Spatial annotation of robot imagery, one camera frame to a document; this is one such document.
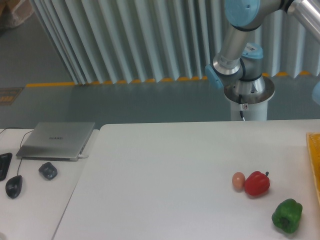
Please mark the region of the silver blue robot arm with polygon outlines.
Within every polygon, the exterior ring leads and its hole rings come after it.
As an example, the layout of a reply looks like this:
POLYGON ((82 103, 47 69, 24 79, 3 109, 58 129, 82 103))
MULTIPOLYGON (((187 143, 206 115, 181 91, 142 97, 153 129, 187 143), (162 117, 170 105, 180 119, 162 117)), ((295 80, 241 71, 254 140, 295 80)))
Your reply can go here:
POLYGON ((275 92, 273 82, 262 76, 263 49, 249 43, 249 35, 278 10, 294 16, 318 40, 320 2, 318 0, 227 0, 225 16, 230 27, 220 52, 205 67, 209 82, 224 89, 236 104, 268 101, 275 92))

